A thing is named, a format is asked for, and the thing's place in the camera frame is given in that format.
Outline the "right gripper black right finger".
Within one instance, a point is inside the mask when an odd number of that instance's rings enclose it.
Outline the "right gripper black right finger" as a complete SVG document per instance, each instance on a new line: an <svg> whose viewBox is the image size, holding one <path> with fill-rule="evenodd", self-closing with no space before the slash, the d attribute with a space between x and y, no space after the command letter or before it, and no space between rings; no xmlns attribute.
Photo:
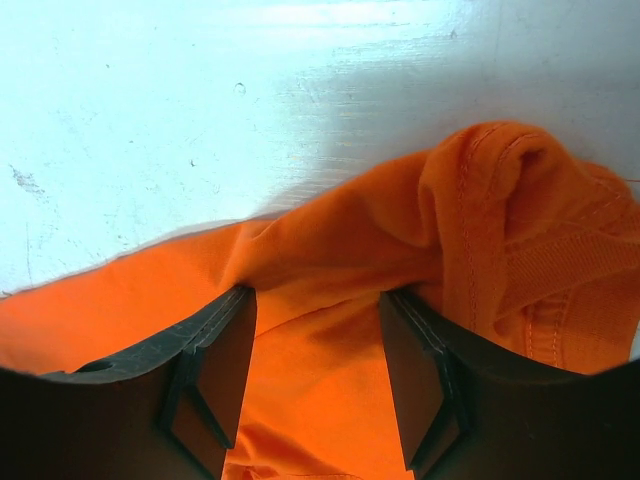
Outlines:
<svg viewBox="0 0 640 480"><path fill-rule="evenodd" d="M417 479L635 479L639 365L582 375L506 350L406 289L379 300L406 468Z"/></svg>

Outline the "orange t shirt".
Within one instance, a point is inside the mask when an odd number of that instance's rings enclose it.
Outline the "orange t shirt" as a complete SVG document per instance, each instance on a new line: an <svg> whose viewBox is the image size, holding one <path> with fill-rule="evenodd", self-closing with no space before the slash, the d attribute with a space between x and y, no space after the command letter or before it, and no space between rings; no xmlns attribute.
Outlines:
<svg viewBox="0 0 640 480"><path fill-rule="evenodd" d="M73 371L244 284L258 319L227 479L403 479L377 317L411 286L529 359L630 358L639 205L546 131L474 125L275 220L171 240L1 303L1 363Z"/></svg>

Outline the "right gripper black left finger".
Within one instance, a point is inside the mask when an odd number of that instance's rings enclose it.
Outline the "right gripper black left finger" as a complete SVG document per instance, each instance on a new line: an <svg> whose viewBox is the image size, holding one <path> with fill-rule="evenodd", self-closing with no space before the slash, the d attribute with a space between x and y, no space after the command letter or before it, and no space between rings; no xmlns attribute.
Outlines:
<svg viewBox="0 0 640 480"><path fill-rule="evenodd" d="M218 479L234 447L256 328L234 287L80 369L1 372L5 479Z"/></svg>

